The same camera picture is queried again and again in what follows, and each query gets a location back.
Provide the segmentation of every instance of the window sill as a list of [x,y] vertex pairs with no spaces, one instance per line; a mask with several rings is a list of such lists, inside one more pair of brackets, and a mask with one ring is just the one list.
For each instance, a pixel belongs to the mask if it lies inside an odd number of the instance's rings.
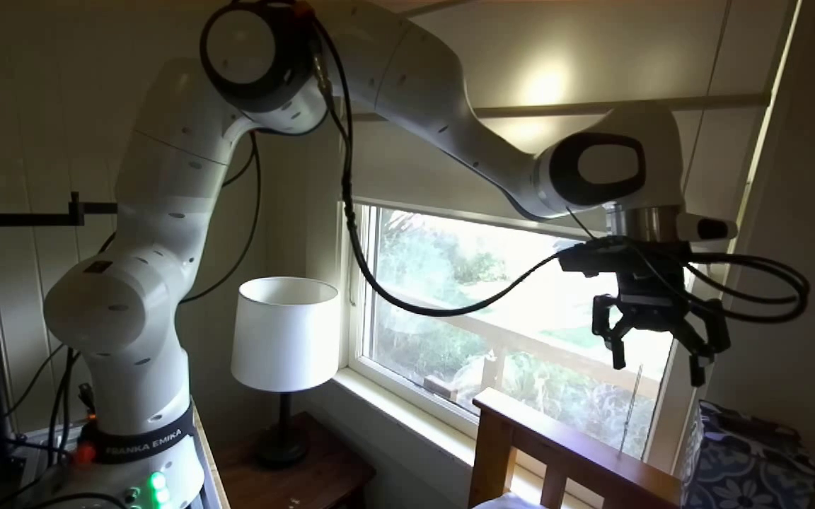
[[[408,403],[404,399],[394,396],[390,391],[386,391],[381,385],[376,385],[374,378],[343,368],[335,381],[339,388],[346,388],[348,394],[355,394],[356,399],[363,399],[366,403],[376,406],[380,413],[386,413],[387,419],[404,425],[410,432],[428,437],[430,443],[435,443],[442,453],[459,457],[461,464],[472,467],[472,454],[476,454],[476,437],[459,432],[455,426],[448,426],[444,422],[434,419],[430,413],[425,413],[417,403]],[[540,487],[544,477],[531,474],[531,471],[520,471],[513,477],[513,494],[523,497],[523,501],[539,501],[540,497]],[[582,504],[580,497],[565,494],[564,509],[591,509],[588,504]]]

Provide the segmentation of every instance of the wooden furniture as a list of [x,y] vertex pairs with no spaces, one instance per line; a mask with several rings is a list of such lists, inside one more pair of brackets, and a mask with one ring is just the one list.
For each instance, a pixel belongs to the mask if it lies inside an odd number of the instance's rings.
[[540,504],[558,509],[565,480],[594,490],[606,509],[672,509],[681,501],[681,480],[640,464],[578,430],[551,422],[526,403],[485,391],[476,467],[469,477],[469,505],[502,497],[516,469],[516,449],[547,464]]
[[308,454],[284,469],[257,461],[222,469],[234,509],[363,509],[363,490],[374,469],[332,430],[301,413],[292,419],[308,432]]

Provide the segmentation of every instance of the window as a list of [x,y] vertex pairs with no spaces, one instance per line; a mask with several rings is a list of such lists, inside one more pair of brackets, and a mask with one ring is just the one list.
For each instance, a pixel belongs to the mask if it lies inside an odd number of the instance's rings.
[[[434,309],[489,296],[575,242],[386,207],[363,207],[363,218],[376,280]],[[591,336],[591,296],[615,290],[615,273],[582,276],[547,263],[502,303],[465,317],[417,317],[367,295],[355,364],[459,426],[476,419],[472,396],[497,388],[643,457],[662,403],[672,336],[632,331],[628,368],[615,370],[602,340]]]

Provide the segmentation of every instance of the window frame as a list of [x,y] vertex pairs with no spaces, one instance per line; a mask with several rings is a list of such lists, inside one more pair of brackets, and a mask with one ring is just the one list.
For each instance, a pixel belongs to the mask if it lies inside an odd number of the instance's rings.
[[[355,204],[356,220],[360,220],[363,252],[370,265],[376,255],[370,242],[370,232],[376,232],[376,207],[418,213],[418,208],[394,207],[394,204],[366,204],[366,200]],[[461,215],[442,215],[442,218],[479,224]],[[370,327],[367,304],[374,295],[355,263],[346,263],[346,288],[348,288],[346,324],[343,324],[346,327],[346,357],[343,357],[346,364],[356,370],[360,375],[370,378],[374,385],[380,385],[381,391],[394,394],[404,403],[421,409],[425,416],[476,442],[476,426],[479,426],[476,416],[461,413],[455,403],[444,399],[421,394],[403,375],[367,358],[370,344],[367,344],[366,331]],[[689,437],[689,422],[691,422],[693,403],[696,403],[696,391],[691,388],[689,351],[672,341],[669,364],[659,381],[653,425],[652,425],[649,443],[643,453],[645,464],[659,467],[664,471],[679,469],[681,464],[679,454],[686,449],[681,443]]]

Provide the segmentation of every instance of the table lamp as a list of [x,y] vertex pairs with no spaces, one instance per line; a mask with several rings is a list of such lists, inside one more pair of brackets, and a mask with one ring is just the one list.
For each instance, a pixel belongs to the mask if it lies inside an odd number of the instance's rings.
[[281,394],[278,425],[257,442],[264,467],[289,467],[308,453],[306,432],[292,425],[292,394],[338,374],[338,317],[338,290],[319,280],[261,276],[237,288],[233,375]]

